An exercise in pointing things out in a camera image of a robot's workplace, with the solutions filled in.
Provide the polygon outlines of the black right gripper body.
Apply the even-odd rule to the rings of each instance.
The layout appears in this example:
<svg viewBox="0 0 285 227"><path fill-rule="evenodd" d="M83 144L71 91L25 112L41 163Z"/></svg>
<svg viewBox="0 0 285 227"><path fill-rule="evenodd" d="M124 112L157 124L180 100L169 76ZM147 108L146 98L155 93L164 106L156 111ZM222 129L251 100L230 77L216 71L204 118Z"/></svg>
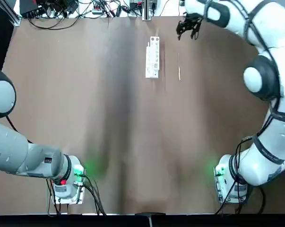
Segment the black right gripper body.
<svg viewBox="0 0 285 227"><path fill-rule="evenodd" d="M198 13L183 13L183 23L193 23L193 22L201 22L203 20L203 16Z"/></svg>

